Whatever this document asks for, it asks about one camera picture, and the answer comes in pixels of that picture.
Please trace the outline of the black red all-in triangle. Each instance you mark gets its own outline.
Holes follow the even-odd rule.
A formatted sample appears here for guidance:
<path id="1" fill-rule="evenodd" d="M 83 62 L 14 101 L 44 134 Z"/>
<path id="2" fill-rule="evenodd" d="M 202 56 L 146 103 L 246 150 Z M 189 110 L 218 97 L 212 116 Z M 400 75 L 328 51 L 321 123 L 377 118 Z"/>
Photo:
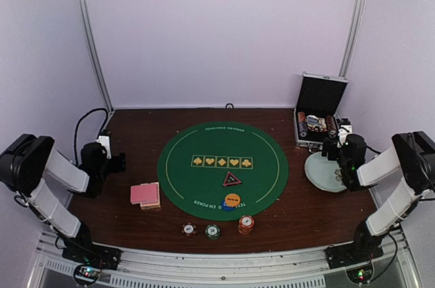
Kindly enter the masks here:
<path id="1" fill-rule="evenodd" d="M 234 174 L 232 174 L 230 171 L 227 172 L 224 182 L 222 184 L 223 187 L 230 187 L 234 185 L 241 185 L 243 182 L 237 178 Z"/>

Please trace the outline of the orange-red poker chip stack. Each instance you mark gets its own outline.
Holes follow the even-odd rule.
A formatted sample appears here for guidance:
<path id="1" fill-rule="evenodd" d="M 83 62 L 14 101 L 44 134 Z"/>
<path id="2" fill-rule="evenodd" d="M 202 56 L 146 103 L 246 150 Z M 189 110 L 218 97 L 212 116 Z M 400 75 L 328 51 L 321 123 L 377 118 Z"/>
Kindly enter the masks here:
<path id="1" fill-rule="evenodd" d="M 251 215 L 244 215 L 240 218 L 238 231 L 240 234 L 248 235 L 254 228 L 255 221 Z"/>

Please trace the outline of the orange big blind button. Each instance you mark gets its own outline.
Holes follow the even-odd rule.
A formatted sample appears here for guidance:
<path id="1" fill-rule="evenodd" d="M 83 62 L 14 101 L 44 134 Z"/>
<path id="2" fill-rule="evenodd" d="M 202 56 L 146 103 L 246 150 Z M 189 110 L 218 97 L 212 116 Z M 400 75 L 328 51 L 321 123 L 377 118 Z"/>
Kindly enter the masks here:
<path id="1" fill-rule="evenodd" d="M 241 203 L 241 197 L 236 193 L 229 193 L 225 196 L 224 202 L 230 207 L 236 207 Z"/>

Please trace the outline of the blue small blind button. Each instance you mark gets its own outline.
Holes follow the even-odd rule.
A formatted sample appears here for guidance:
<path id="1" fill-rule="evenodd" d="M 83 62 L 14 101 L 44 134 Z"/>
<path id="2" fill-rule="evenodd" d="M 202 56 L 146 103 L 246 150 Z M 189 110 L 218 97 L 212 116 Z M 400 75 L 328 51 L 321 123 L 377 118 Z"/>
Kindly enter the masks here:
<path id="1" fill-rule="evenodd" d="M 224 211 L 233 211 L 233 210 L 235 210 L 234 207 L 232 207 L 232 206 L 228 206 L 228 205 L 225 204 L 225 203 L 222 205 L 222 209 L 223 209 Z"/>

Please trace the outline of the green poker chip stack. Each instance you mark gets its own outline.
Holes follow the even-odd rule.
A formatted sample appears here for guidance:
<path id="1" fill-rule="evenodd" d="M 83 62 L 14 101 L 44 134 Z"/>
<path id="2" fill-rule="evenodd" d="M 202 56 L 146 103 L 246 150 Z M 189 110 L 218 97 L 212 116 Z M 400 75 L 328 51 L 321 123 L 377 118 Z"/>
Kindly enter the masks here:
<path id="1" fill-rule="evenodd" d="M 216 240 L 220 237 L 220 227 L 215 224 L 209 224 L 205 228 L 205 235 L 211 240 Z"/>

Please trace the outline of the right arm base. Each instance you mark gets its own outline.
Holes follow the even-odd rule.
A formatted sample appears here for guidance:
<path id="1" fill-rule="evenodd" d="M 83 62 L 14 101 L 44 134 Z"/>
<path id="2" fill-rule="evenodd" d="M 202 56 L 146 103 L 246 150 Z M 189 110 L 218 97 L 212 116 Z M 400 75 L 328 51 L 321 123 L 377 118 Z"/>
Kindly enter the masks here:
<path id="1" fill-rule="evenodd" d="M 383 250 L 381 247 L 375 247 L 368 251 L 358 251 L 353 243 L 338 246 L 330 245 L 324 250 L 324 253 L 329 269 L 369 262 L 372 259 L 383 256 Z"/>

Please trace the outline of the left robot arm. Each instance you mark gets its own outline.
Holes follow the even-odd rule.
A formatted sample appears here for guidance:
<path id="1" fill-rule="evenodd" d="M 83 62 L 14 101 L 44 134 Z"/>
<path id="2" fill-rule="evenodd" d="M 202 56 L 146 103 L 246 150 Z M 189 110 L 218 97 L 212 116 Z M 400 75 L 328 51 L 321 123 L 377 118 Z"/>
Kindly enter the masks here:
<path id="1" fill-rule="evenodd" d="M 52 177 L 74 194 L 96 198 L 110 174 L 126 170 L 126 155 L 113 155 L 110 135 L 102 134 L 83 146 L 81 158 L 76 166 L 54 147 L 52 137 L 22 134 L 1 153 L 1 182 L 71 245 L 74 256 L 90 264 L 98 250 L 88 226 L 66 209 L 44 177 Z"/>

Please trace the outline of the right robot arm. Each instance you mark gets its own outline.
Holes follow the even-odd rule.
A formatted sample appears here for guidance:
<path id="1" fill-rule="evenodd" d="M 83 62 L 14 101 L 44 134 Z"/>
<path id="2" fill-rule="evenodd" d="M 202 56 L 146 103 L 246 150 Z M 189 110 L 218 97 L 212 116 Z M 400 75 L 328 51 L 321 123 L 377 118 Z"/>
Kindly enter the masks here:
<path id="1" fill-rule="evenodd" d="M 382 240 L 434 191 L 434 140 L 424 131 L 394 134 L 391 146 L 366 160 L 369 146 L 358 134 L 338 140 L 336 161 L 341 181 L 350 192 L 394 184 L 378 209 L 356 228 L 352 242 L 328 247 L 329 260 L 362 262 L 380 251 Z"/>

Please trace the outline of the pale green ceramic plate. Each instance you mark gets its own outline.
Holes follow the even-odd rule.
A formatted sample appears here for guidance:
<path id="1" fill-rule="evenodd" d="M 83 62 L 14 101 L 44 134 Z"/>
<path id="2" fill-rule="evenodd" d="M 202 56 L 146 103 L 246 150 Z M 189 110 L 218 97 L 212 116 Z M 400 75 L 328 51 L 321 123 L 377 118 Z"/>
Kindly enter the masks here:
<path id="1" fill-rule="evenodd" d="M 330 161 L 321 152 L 311 154 L 304 164 L 305 175 L 318 189 L 330 193 L 340 193 L 347 188 L 341 179 L 337 161 Z"/>

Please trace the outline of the aluminium poker chip case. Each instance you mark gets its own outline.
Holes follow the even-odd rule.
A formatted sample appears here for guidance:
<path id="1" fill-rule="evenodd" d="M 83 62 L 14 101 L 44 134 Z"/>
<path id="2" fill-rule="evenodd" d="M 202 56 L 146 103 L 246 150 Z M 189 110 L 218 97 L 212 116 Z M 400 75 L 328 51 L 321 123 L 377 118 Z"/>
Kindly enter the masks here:
<path id="1" fill-rule="evenodd" d="M 294 108 L 294 133 L 297 146 L 321 148 L 324 139 L 329 137 L 328 129 L 316 132 L 302 125 L 300 113 L 304 113 L 306 118 L 312 115 L 325 120 L 328 116 L 332 116 L 338 128 L 336 112 L 348 83 L 346 77 L 302 73 L 298 99 Z"/>

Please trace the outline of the red-backed card deck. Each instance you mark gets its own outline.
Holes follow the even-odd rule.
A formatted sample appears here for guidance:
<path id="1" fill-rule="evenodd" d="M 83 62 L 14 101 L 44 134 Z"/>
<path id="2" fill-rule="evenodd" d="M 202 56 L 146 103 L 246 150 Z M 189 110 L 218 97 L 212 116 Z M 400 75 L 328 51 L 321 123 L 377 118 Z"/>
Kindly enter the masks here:
<path id="1" fill-rule="evenodd" d="M 159 200 L 159 185 L 147 183 L 130 187 L 131 204 L 155 204 Z"/>

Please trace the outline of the card deck box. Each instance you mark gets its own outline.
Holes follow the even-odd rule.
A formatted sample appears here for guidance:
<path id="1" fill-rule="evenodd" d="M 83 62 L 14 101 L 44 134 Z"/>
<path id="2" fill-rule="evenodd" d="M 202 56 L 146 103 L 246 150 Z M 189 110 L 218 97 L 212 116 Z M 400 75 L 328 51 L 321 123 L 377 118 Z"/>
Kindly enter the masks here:
<path id="1" fill-rule="evenodd" d="M 144 197 L 140 203 L 141 209 L 160 208 L 160 185 L 159 182 L 144 184 Z"/>

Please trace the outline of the brown poker chip stack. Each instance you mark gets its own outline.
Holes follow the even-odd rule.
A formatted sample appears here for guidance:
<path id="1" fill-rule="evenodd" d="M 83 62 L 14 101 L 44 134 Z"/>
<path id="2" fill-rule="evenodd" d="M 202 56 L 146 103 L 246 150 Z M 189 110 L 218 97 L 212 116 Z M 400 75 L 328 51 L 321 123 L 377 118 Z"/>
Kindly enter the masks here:
<path id="1" fill-rule="evenodd" d="M 181 227 L 181 233 L 187 237 L 195 237 L 197 235 L 197 232 L 197 226 L 190 222 L 185 223 Z"/>

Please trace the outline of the round green poker mat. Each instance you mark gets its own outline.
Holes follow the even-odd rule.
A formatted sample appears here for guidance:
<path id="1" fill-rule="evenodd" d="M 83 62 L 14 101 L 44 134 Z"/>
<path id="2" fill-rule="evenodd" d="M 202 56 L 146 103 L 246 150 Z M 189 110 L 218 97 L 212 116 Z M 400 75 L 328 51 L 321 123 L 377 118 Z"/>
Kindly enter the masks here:
<path id="1" fill-rule="evenodd" d="M 223 187 L 230 171 L 243 183 Z M 239 122 L 208 122 L 175 135 L 157 163 L 160 188 L 185 213 L 210 221 L 254 216 L 277 201 L 287 185 L 288 159 L 264 131 Z M 241 203 L 224 211 L 225 196 Z"/>

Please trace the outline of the aluminium front rail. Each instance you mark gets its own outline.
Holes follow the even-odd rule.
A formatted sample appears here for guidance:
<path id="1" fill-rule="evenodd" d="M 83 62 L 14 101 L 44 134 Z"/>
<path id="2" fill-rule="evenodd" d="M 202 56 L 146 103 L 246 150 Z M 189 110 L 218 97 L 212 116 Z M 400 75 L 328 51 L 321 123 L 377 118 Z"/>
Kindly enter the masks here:
<path id="1" fill-rule="evenodd" d="M 186 254 L 123 249 L 117 270 L 103 270 L 92 287 L 359 287 L 358 269 L 374 267 L 369 287 L 420 287 L 401 230 L 384 239 L 383 256 L 332 269 L 325 247 L 248 254 Z"/>

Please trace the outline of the right aluminium frame post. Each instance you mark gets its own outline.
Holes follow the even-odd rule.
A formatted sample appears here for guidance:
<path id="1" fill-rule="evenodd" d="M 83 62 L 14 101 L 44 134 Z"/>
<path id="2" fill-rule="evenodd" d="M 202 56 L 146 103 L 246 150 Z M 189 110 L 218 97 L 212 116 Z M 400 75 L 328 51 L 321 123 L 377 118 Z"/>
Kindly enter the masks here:
<path id="1" fill-rule="evenodd" d="M 347 36 L 347 42 L 343 54 L 343 59 L 340 67 L 339 77 L 347 77 L 351 65 L 351 59 L 355 50 L 358 31 L 361 25 L 366 0 L 354 0 L 351 23 Z"/>

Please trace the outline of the aluminium frame post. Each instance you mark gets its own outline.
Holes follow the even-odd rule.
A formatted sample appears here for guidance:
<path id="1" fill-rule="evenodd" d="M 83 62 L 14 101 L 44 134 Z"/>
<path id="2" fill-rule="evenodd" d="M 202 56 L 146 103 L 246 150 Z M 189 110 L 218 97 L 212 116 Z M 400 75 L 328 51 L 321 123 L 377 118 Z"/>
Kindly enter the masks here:
<path id="1" fill-rule="evenodd" d="M 340 67 L 339 77 L 347 77 L 351 65 L 351 59 L 355 50 L 358 31 L 361 25 L 366 0 L 354 0 L 351 23 L 347 36 L 347 42 L 343 54 L 343 59 Z"/>
<path id="2" fill-rule="evenodd" d="M 99 87 L 99 91 L 101 93 L 101 96 L 103 98 L 104 106 L 109 112 L 114 111 L 114 106 L 112 104 L 112 101 L 109 97 L 109 91 L 107 88 L 107 84 L 103 75 L 103 71 L 101 68 L 101 63 L 99 60 L 99 55 L 97 52 L 97 46 L 96 41 L 94 39 L 94 34 L 92 31 L 92 25 L 91 25 L 91 19 L 90 14 L 88 10 L 88 4 L 87 0 L 78 0 L 79 8 L 80 8 L 80 14 L 82 17 L 82 24 L 84 28 L 84 33 L 86 37 L 86 45 L 88 48 L 88 53 L 92 65 L 92 70 L 94 72 L 94 75 L 96 77 L 97 86 Z"/>

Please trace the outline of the left aluminium frame post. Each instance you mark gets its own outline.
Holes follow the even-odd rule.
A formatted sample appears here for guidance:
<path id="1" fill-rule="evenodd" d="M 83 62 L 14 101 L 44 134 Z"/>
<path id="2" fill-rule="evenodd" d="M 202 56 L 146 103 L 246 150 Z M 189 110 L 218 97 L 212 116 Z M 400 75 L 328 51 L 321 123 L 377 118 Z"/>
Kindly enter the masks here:
<path id="1" fill-rule="evenodd" d="M 99 91 L 101 93 L 101 96 L 103 98 L 104 106 L 109 112 L 114 111 L 114 106 L 112 104 L 112 101 L 109 97 L 109 91 L 107 88 L 107 84 L 103 75 L 103 71 L 101 68 L 101 63 L 99 60 L 99 55 L 97 52 L 97 46 L 96 41 L 94 39 L 94 34 L 92 31 L 92 25 L 91 25 L 91 19 L 90 14 L 88 10 L 88 4 L 87 0 L 78 0 L 79 8 L 80 8 L 80 14 L 82 17 L 82 24 L 84 28 L 84 33 L 86 37 L 86 45 L 88 48 L 88 53 L 92 65 L 92 70 L 94 72 L 94 75 L 96 77 L 97 86 L 99 87 Z"/>

